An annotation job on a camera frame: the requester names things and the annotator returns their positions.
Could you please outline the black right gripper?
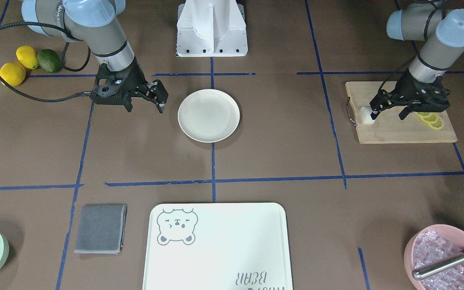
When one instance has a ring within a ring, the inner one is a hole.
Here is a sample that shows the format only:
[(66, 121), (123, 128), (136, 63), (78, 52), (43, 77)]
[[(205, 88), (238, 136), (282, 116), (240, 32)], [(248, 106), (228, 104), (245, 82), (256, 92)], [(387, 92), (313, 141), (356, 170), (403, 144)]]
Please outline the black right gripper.
[(108, 64), (99, 65), (95, 84), (89, 95), (94, 104), (122, 105), (127, 112), (131, 112), (133, 97), (141, 97), (155, 104), (162, 114), (169, 94), (162, 81), (157, 79), (147, 83), (136, 57), (121, 71), (110, 71)]

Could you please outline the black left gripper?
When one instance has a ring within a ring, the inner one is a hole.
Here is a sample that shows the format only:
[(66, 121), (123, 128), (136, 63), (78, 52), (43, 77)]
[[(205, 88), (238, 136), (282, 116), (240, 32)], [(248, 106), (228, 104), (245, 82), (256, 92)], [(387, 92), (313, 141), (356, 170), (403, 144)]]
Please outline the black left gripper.
[(444, 112), (450, 107), (448, 95), (450, 90), (444, 88), (443, 77), (433, 77), (432, 83), (424, 83), (415, 79), (409, 70), (398, 79), (391, 92), (378, 91), (369, 105), (373, 121), (379, 113), (395, 106), (403, 107), (398, 114), (404, 120), (412, 112)]

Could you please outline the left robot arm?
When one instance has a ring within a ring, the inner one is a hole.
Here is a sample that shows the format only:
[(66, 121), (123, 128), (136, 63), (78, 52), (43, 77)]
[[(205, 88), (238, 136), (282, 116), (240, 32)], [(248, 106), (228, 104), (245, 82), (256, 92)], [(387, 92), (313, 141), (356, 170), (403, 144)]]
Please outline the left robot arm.
[(390, 15), (387, 35), (392, 39), (424, 41), (417, 55), (405, 64), (404, 74), (390, 92), (379, 88), (369, 106), (360, 110), (363, 124), (372, 124), (379, 113), (402, 107), (403, 120), (412, 112), (444, 112), (450, 91), (443, 74), (464, 53), (464, 8), (448, 10), (438, 1), (414, 1)]

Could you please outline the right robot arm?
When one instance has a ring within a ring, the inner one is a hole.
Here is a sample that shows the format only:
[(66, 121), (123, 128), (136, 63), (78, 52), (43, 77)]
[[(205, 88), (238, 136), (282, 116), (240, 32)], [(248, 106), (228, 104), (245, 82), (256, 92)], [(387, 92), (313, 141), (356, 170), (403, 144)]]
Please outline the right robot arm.
[(95, 104), (122, 105), (140, 97), (162, 113), (169, 94), (160, 80), (148, 82), (117, 19), (124, 0), (24, 0), (23, 20), (37, 33), (66, 42), (83, 41), (99, 63), (89, 98)]

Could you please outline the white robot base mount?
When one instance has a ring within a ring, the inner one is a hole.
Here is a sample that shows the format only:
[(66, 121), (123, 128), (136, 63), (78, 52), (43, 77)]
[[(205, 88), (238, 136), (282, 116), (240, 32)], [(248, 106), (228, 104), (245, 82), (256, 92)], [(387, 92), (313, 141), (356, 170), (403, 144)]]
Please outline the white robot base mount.
[(186, 0), (178, 6), (178, 57), (247, 55), (244, 5), (237, 0)]

